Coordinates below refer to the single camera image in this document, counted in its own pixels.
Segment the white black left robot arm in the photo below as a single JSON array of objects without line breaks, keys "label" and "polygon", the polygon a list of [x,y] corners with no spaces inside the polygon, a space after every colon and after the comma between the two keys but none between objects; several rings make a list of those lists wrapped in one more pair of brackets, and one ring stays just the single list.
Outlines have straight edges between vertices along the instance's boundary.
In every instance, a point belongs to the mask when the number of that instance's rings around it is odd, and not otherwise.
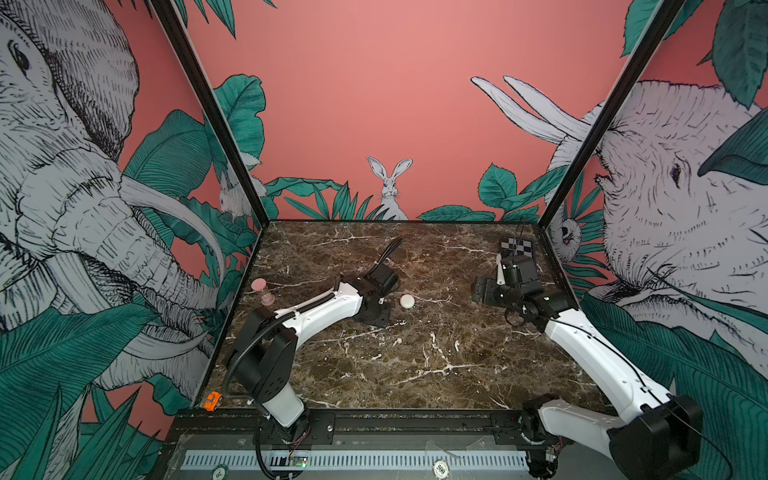
[{"label": "white black left robot arm", "polygon": [[385,297],[398,282],[393,269],[379,264],[364,274],[338,276],[331,289],[298,305],[252,310],[227,360],[222,395],[234,399],[230,384],[236,381],[244,389],[242,398],[251,399],[281,427],[292,428],[306,411],[290,385],[297,351],[342,320],[387,325],[391,304]]}]

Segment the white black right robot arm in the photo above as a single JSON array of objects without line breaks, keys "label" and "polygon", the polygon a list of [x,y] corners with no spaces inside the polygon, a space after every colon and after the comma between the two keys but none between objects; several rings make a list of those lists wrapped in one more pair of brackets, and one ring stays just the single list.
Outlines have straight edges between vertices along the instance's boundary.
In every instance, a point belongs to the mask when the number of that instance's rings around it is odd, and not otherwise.
[{"label": "white black right robot arm", "polygon": [[534,451],[532,476],[551,478],[556,440],[570,440],[611,459],[628,479],[672,479],[698,463],[703,411],[652,380],[590,322],[567,293],[543,287],[533,258],[496,257],[493,278],[479,277],[472,298],[502,307],[534,325],[563,348],[610,401],[615,415],[572,405],[546,394],[526,402],[517,429]]}]

